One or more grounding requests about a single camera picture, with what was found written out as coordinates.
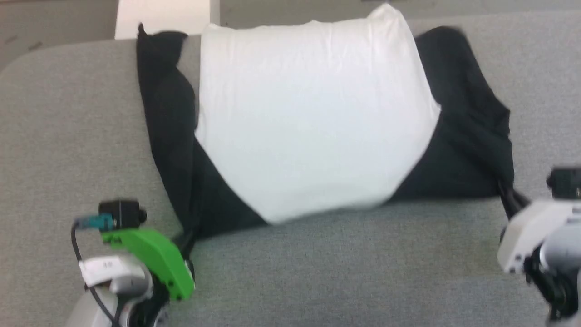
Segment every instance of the black and white t-shirt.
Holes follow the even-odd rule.
[[[368,40],[379,35],[370,33]],[[244,79],[251,74],[248,67],[242,67],[240,74],[232,71],[238,64],[237,56],[233,55],[235,52],[225,52],[227,56],[214,63],[232,60],[229,71],[221,71],[220,67],[207,70],[207,74],[219,75],[215,80],[208,79],[204,71],[201,73],[206,79],[201,82],[200,92],[207,87],[206,92],[210,93],[206,94],[211,97],[200,99],[197,129],[195,95],[176,68],[186,37],[172,32],[147,35],[140,27],[137,59],[153,158],[184,229],[196,229],[200,239],[329,209],[370,207],[394,200],[492,197],[498,195],[499,183],[512,185],[510,112],[494,96],[466,37],[456,29],[434,29],[416,37],[415,46],[413,42],[403,42],[397,48],[400,59],[407,60],[428,82],[433,103],[424,101],[428,97],[422,90],[427,88],[422,89],[421,83],[416,83],[421,78],[415,76],[409,85],[395,88],[393,81],[398,79],[392,76],[390,82],[383,84],[384,81],[354,80],[351,90],[334,94],[335,106],[317,107],[313,101],[322,100],[317,99],[313,90],[318,85],[314,79],[325,77],[294,72],[294,77],[287,81],[296,83],[293,86],[299,99],[287,98],[292,105],[283,106],[281,112],[266,113],[270,101],[273,108],[279,104],[275,102],[277,98],[269,96],[280,91],[275,88],[281,85],[273,85],[265,94],[263,90],[268,88],[251,83],[257,80]],[[369,58],[373,57],[375,62],[377,55],[389,55],[393,50],[382,52],[371,44],[362,42],[363,51],[359,49],[368,55],[359,57],[361,67],[369,69],[364,75],[366,79],[393,74],[389,69],[394,67],[394,58],[384,58],[389,63],[385,67],[365,65]],[[355,65],[357,49],[346,45],[342,49],[355,53],[350,58],[350,64]],[[340,61],[332,59],[328,63],[336,66],[331,68],[339,69]],[[308,66],[307,62],[302,65],[314,71],[316,67]],[[262,63],[262,77],[257,74],[256,78],[264,82],[264,76],[272,78],[267,73],[276,69],[273,62]],[[244,80],[226,83],[225,76]],[[338,90],[344,87],[341,86],[344,81],[336,77],[336,83],[330,87]],[[410,79],[408,75],[399,78]],[[246,81],[248,85],[240,87]],[[216,83],[223,83],[223,88]],[[233,96],[220,98],[216,91],[234,86]],[[413,86],[421,96],[406,100],[402,90]],[[241,89],[246,92],[236,94]],[[373,93],[374,99],[368,99],[367,91]],[[252,107],[251,99],[256,100],[253,103],[258,103],[258,108]],[[386,102],[387,99],[408,102],[398,106]],[[236,100],[244,103],[233,104]],[[306,101],[304,105],[311,111],[297,108],[297,101]],[[441,105],[441,111],[435,103]],[[208,112],[211,108],[205,108],[205,104],[217,105],[218,109]],[[405,108],[413,108],[412,112],[421,116],[397,120]],[[289,124],[282,124],[284,119]],[[391,119],[399,126],[390,125]],[[269,129],[269,123],[277,128]]]

